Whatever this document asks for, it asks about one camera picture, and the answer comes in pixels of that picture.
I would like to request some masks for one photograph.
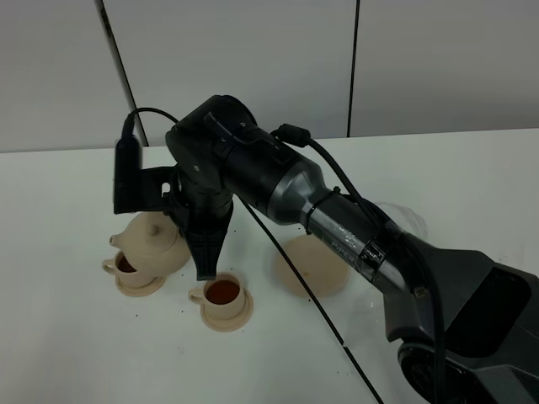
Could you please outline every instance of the cup handle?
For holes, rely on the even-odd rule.
[[[197,305],[202,304],[202,299],[204,298],[204,290],[202,288],[191,289],[189,291],[189,300]]]
[[[105,272],[114,275],[116,262],[114,261],[114,259],[105,259],[103,263],[101,263],[101,268],[103,268]]]

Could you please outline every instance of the teapot spout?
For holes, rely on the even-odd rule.
[[[113,236],[110,236],[109,244],[112,247],[120,248],[120,238],[121,234],[114,234]]]

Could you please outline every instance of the tea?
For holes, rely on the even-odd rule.
[[[216,305],[225,305],[239,295],[239,286],[231,280],[219,280],[210,285],[205,297]]]
[[[122,259],[118,263],[118,270],[126,274],[131,274],[133,272],[136,272],[136,269],[131,267],[131,264],[127,262],[125,257],[122,257]]]

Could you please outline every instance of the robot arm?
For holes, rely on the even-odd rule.
[[[214,96],[166,135],[176,167],[141,170],[134,138],[116,146],[115,213],[165,211],[184,235],[197,279],[212,279],[232,215],[232,195],[272,221],[299,223],[384,295],[387,339],[402,339],[407,380],[433,401],[430,300],[401,237],[422,254],[446,322],[447,402],[539,401],[539,283],[473,251],[443,250],[377,226],[328,189],[320,167],[261,130],[235,98]],[[163,183],[171,191],[161,195]]]

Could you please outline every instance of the cable connector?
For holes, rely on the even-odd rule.
[[[115,147],[115,214],[137,211],[141,206],[141,145],[131,134]]]
[[[121,130],[121,139],[129,139],[134,137],[133,131],[135,130],[135,116],[136,113],[129,113],[127,118],[125,118],[124,126]]]
[[[271,132],[271,135],[284,143],[293,146],[305,147],[311,140],[311,132],[299,126],[283,124],[279,129]]]

